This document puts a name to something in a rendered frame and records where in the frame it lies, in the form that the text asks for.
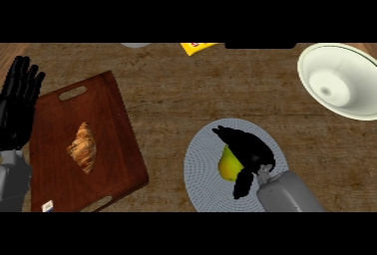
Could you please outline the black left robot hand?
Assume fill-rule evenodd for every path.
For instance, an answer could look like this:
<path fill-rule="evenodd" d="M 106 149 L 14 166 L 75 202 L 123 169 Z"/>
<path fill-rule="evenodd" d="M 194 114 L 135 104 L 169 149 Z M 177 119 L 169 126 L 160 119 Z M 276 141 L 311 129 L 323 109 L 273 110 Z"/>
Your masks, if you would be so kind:
<path fill-rule="evenodd" d="M 18 56 L 0 92 L 0 151 L 20 150 L 30 140 L 45 78 L 30 57 Z"/>

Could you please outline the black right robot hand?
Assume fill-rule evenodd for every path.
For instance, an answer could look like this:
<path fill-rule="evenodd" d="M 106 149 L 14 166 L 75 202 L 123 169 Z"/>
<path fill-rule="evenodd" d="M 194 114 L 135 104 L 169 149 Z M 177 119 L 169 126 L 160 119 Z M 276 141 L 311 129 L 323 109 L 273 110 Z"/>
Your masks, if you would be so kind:
<path fill-rule="evenodd" d="M 233 191 L 234 199 L 240 199 L 249 195 L 254 177 L 258 172 L 264 168 L 268 172 L 273 172 L 276 168 L 274 152 L 262 139 L 251 132 L 224 126 L 218 126 L 212 131 L 228 145 L 243 166 L 237 174 Z"/>

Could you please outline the yellow-green pear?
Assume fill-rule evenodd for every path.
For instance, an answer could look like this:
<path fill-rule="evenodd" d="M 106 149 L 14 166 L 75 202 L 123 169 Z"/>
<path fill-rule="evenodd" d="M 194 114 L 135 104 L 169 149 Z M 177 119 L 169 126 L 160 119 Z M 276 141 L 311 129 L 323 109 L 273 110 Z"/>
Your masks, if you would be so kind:
<path fill-rule="evenodd" d="M 224 180 L 236 181 L 243 164 L 240 163 L 228 146 L 224 147 L 221 159 L 218 162 L 218 172 Z"/>

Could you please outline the round grey woven placemat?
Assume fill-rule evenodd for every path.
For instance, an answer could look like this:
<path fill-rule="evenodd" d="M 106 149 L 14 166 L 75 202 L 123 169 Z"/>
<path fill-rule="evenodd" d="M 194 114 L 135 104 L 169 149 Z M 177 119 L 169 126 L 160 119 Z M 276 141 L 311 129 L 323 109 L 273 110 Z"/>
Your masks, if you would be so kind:
<path fill-rule="evenodd" d="M 233 197 L 236 182 L 225 180 L 220 175 L 218 163 L 225 147 L 225 142 L 214 132 L 220 126 L 255 134 L 267 143 L 276 158 L 273 176 L 289 170 L 280 145 L 257 124 L 243 119 L 214 121 L 197 132 L 188 145 L 184 173 L 191 204 L 197 212 L 264 212 L 265 209 L 257 196 L 258 178 L 254 179 L 249 195 L 236 199 Z"/>

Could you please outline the white bowl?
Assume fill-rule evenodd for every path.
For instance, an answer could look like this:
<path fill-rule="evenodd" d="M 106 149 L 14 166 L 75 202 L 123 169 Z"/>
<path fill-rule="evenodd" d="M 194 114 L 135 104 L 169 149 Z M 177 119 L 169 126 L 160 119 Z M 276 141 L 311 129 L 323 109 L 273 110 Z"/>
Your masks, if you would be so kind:
<path fill-rule="evenodd" d="M 377 59 L 342 43 L 317 43 L 301 53 L 298 76 L 316 101 L 359 121 L 377 121 Z"/>

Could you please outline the brown wooden tray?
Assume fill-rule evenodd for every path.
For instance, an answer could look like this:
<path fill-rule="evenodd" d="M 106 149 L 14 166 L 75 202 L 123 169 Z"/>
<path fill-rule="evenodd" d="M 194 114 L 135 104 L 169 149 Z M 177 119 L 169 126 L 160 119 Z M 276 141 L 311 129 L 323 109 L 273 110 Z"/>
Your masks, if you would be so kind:
<path fill-rule="evenodd" d="M 81 124 L 97 141 L 95 169 L 69 155 Z M 106 72 L 44 95 L 30 138 L 32 210 L 81 211 L 104 197 L 120 200 L 150 175 L 115 74 Z"/>

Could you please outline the golden brown croissant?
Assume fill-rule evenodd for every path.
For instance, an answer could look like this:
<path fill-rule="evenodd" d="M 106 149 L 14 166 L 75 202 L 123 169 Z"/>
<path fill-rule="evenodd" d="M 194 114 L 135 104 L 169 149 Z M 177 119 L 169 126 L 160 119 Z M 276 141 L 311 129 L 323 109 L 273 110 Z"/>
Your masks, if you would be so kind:
<path fill-rule="evenodd" d="M 81 124 L 76 139 L 67 147 L 67 152 L 86 174 L 95 169 L 97 141 L 88 122 Z"/>

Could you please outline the yellow packet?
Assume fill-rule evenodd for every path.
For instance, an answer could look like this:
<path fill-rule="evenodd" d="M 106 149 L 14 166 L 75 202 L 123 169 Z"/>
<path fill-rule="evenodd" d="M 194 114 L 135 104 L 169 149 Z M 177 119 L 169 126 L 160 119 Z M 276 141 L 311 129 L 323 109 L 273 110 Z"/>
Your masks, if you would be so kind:
<path fill-rule="evenodd" d="M 215 46 L 215 43 L 183 43 L 184 50 L 190 56 L 212 46 Z"/>

